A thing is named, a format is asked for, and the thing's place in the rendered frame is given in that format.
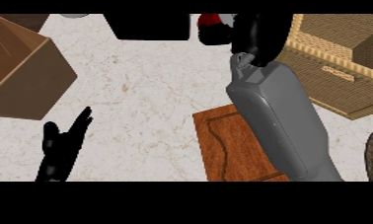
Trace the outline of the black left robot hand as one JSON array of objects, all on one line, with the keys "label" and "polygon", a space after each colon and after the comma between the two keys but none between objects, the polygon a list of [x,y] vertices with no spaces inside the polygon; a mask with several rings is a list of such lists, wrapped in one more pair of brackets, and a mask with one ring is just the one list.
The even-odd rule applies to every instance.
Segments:
[{"label": "black left robot hand", "polygon": [[51,121],[44,124],[44,158],[35,178],[36,182],[66,181],[91,121],[91,108],[85,107],[67,132],[60,132],[59,126]]}]

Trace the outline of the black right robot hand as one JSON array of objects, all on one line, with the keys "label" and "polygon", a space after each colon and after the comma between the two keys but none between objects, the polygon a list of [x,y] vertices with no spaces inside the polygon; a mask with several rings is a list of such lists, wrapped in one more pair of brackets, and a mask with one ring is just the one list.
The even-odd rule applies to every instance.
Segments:
[{"label": "black right robot hand", "polygon": [[265,67],[278,56],[287,40],[291,20],[290,13],[240,13],[235,15],[231,31],[231,53],[252,54],[253,66]]}]

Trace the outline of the red and black can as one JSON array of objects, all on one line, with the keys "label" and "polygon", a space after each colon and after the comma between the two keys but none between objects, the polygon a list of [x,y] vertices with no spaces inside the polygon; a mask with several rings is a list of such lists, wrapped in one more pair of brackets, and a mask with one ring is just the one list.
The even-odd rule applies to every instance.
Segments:
[{"label": "red and black can", "polygon": [[202,14],[197,18],[197,38],[205,45],[231,43],[233,14]]}]

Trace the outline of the tan wicker basket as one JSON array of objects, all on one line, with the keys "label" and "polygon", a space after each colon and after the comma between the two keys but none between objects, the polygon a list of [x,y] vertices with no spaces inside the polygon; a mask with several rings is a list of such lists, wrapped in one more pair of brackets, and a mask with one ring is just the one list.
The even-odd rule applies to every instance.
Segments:
[{"label": "tan wicker basket", "polygon": [[373,14],[294,14],[277,61],[318,106],[350,120],[373,114]]}]

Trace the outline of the brown wooden cutting board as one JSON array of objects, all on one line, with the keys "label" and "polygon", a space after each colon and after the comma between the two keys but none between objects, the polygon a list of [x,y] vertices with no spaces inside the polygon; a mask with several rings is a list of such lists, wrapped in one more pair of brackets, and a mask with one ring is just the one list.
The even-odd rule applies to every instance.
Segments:
[{"label": "brown wooden cutting board", "polygon": [[193,115],[200,156],[209,182],[286,182],[268,160],[234,105]]}]

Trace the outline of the black appliance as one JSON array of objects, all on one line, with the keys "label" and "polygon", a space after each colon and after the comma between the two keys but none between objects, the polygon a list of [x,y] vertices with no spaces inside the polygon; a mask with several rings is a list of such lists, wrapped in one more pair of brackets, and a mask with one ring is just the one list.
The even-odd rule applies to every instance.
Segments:
[{"label": "black appliance", "polygon": [[118,39],[188,40],[188,14],[104,14],[107,25]]}]

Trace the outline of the brown wooden box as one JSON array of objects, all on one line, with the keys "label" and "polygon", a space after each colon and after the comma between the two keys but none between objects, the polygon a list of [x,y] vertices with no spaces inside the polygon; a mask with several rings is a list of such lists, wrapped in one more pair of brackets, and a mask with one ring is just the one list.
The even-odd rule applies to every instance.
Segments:
[{"label": "brown wooden box", "polygon": [[53,40],[0,17],[0,116],[41,120],[75,79]]}]

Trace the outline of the dark brown wooden panel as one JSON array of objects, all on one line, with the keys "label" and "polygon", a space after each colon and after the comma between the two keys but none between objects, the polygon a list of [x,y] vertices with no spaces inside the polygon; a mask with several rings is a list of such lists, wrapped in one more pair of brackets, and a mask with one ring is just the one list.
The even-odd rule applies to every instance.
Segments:
[{"label": "dark brown wooden panel", "polygon": [[41,30],[48,16],[48,14],[0,14],[1,18],[35,33]]}]

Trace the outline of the dark brown round object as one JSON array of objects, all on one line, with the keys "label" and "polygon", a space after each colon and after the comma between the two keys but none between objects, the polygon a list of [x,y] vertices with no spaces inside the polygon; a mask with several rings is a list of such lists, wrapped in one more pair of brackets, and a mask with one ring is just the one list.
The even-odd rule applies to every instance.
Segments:
[{"label": "dark brown round object", "polygon": [[364,164],[368,182],[373,182],[373,132],[365,142]]}]

